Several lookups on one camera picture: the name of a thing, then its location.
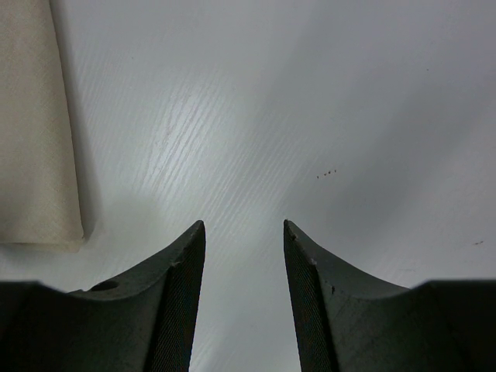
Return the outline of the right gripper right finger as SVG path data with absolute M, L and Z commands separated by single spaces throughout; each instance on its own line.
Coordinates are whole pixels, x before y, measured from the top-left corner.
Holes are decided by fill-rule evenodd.
M 495 282 L 374 277 L 284 222 L 303 371 L 493 371 Z

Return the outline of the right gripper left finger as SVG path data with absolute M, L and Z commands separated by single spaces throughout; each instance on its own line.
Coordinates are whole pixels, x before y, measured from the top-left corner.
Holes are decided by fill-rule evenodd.
M 87 291 L 1 284 L 3 371 L 186 371 L 205 262 L 205 226 Z

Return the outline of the beige cloth napkin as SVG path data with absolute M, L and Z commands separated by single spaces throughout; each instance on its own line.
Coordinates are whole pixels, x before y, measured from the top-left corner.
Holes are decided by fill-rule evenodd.
M 1 241 L 75 252 L 84 240 L 70 116 L 48 1 L 1 3 Z

